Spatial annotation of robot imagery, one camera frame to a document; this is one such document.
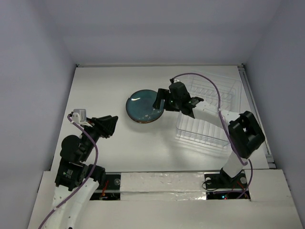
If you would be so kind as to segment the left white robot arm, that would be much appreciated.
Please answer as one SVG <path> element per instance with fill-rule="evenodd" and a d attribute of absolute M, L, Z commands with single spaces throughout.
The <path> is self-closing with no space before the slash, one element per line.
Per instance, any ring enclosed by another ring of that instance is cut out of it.
<path fill-rule="evenodd" d="M 106 182 L 105 168 L 97 165 L 97 142 L 113 135 L 118 117 L 87 118 L 85 110 L 74 110 L 67 118 L 81 135 L 69 135 L 61 143 L 51 211 L 41 229 L 77 228 L 91 196 Z"/>

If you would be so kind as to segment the white wire dish rack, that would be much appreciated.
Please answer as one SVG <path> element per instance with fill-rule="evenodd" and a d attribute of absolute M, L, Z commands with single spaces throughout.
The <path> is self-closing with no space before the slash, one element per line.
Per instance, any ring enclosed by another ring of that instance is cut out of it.
<path fill-rule="evenodd" d="M 241 107 L 241 81 L 212 73 L 184 75 L 174 79 L 185 84 L 191 97 L 204 99 L 199 119 L 180 113 L 176 123 L 176 137 L 180 140 L 195 142 L 217 148 L 227 148 L 230 144 L 222 127 L 218 110 L 225 122 L 230 119 L 229 112 L 238 116 Z"/>

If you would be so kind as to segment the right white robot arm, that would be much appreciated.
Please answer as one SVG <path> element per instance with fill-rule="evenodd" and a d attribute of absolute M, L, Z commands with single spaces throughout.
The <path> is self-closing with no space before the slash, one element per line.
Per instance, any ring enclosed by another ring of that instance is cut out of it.
<path fill-rule="evenodd" d="M 175 82 L 168 89 L 158 89 L 153 108 L 159 109 L 161 101 L 166 111 L 180 112 L 197 120 L 222 128 L 232 148 L 227 162 L 220 170 L 219 181 L 230 187 L 248 162 L 251 154 L 265 141 L 265 135 L 253 113 L 236 113 L 222 110 L 203 98 L 191 97 L 182 82 Z"/>

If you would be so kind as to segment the dark teal plate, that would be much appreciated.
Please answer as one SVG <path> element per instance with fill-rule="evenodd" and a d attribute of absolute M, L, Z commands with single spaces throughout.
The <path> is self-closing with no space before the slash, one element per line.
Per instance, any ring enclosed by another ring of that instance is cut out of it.
<path fill-rule="evenodd" d="M 160 109 L 153 108 L 157 92 L 144 89 L 134 92 L 126 101 L 127 115 L 135 122 L 147 124 L 156 121 L 164 113 L 164 102 L 161 101 Z"/>

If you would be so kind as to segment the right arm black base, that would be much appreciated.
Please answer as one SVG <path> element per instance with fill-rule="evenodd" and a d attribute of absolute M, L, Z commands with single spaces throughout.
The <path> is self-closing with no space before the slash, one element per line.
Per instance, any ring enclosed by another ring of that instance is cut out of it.
<path fill-rule="evenodd" d="M 236 176 L 230 177 L 221 169 L 219 172 L 205 173 L 202 188 L 207 191 L 217 191 L 219 189 L 246 187 L 247 184 L 248 182 L 243 170 Z"/>

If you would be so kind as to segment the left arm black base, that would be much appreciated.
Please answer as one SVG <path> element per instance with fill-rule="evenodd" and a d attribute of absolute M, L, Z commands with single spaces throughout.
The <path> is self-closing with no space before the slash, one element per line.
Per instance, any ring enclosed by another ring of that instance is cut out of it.
<path fill-rule="evenodd" d="M 105 180 L 92 194 L 90 200 L 120 200 L 121 173 L 106 173 Z"/>

